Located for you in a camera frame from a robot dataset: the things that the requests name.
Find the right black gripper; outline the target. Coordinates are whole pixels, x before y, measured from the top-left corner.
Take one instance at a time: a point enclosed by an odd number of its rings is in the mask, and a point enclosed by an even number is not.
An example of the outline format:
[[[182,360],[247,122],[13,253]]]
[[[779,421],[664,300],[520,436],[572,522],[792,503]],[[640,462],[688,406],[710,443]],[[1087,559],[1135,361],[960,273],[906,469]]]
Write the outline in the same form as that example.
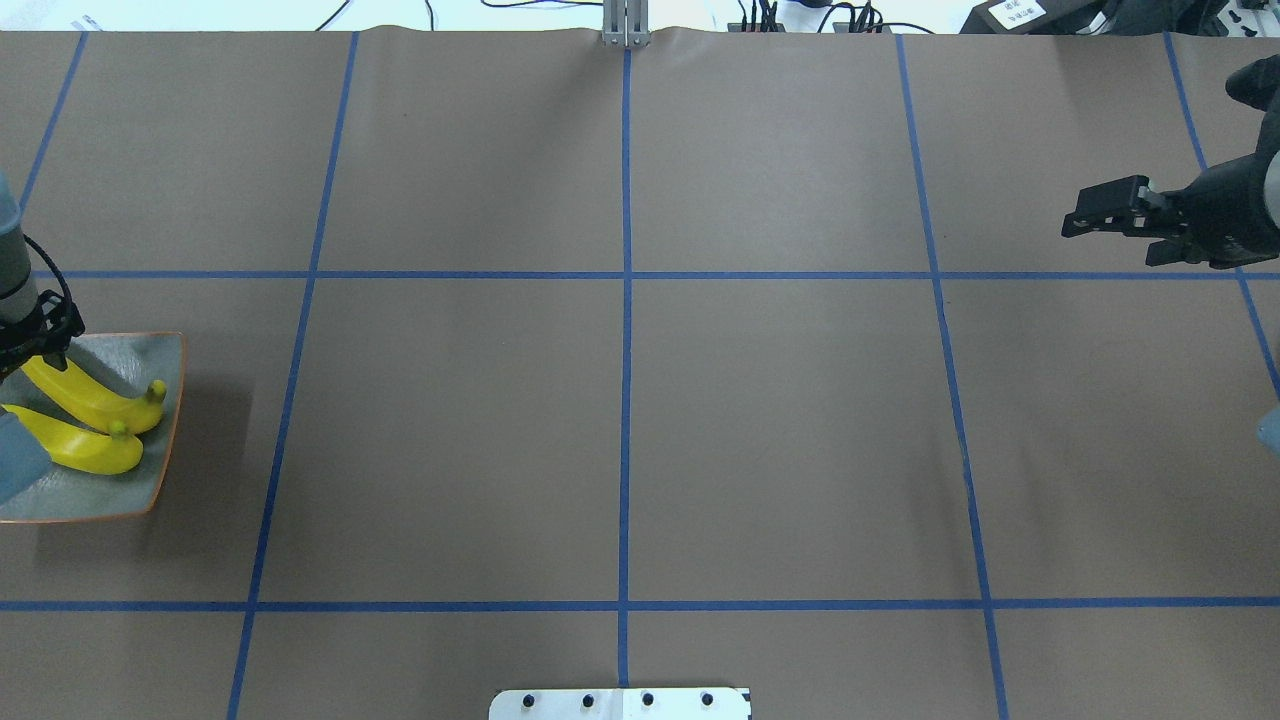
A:
[[[1179,191],[1158,192],[1142,177],[1130,208],[1062,219],[1061,236],[1091,233],[1155,237],[1147,266],[1208,264],[1215,270],[1277,259],[1277,154],[1253,152],[1201,173]]]

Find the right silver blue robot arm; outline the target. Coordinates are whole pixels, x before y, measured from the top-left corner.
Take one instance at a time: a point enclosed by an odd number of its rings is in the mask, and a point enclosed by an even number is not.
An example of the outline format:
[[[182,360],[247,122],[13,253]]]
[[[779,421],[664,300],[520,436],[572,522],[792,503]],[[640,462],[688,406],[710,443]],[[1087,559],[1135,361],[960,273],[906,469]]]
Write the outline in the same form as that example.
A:
[[[1277,259],[1277,56],[1235,70],[1225,91],[1263,114],[1252,152],[1204,169],[1181,190],[1156,190],[1147,176],[1085,187],[1062,219],[1062,237],[1148,238],[1147,266],[1206,263],[1229,272]]]

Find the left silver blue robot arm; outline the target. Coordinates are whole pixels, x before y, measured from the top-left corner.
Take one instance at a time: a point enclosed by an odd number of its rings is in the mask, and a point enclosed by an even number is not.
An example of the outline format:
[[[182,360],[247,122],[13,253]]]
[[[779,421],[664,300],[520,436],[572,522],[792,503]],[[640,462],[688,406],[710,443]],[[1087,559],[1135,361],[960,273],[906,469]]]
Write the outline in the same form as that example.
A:
[[[32,277],[31,251],[20,228],[20,205],[1,176],[1,370],[6,379],[33,355],[44,328],[38,291]],[[18,416],[1,411],[1,501],[28,489],[52,461]]]

